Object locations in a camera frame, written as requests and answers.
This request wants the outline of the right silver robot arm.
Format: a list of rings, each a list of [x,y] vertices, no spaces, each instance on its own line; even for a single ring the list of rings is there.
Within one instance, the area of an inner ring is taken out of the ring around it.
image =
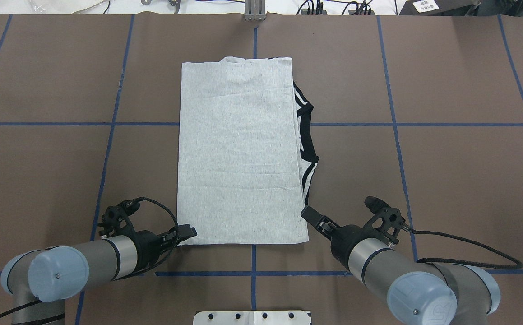
[[[406,227],[386,203],[369,207],[364,226],[340,226],[306,206],[301,216],[331,242],[331,253],[406,325],[486,325],[501,303],[496,280],[462,262],[415,262],[393,249]]]

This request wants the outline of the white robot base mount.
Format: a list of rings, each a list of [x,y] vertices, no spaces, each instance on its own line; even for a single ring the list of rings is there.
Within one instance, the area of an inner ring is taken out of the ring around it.
[[[312,325],[310,311],[203,311],[196,313],[194,325]]]

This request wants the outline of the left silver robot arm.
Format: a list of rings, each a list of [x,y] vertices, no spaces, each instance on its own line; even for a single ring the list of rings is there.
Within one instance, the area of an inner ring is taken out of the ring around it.
[[[22,253],[5,264],[3,290],[13,297],[13,325],[63,325],[65,301],[86,289],[147,272],[160,255],[197,236],[191,225],[164,234],[117,231],[92,242]]]

